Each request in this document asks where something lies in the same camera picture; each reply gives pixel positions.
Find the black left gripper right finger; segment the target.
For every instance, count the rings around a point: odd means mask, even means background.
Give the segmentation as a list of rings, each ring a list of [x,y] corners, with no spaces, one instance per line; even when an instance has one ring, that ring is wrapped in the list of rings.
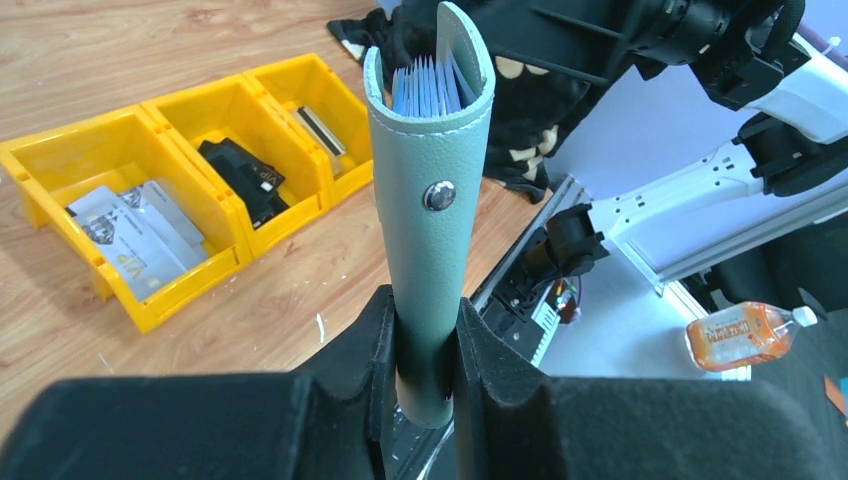
[[[763,382],[551,377],[468,300],[454,334],[462,479],[842,479],[801,406]]]

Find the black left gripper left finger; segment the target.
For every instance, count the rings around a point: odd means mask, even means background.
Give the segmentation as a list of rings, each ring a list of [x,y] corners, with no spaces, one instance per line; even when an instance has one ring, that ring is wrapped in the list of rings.
[[[55,382],[1,448],[5,479],[383,479],[395,308],[359,317],[289,372]]]

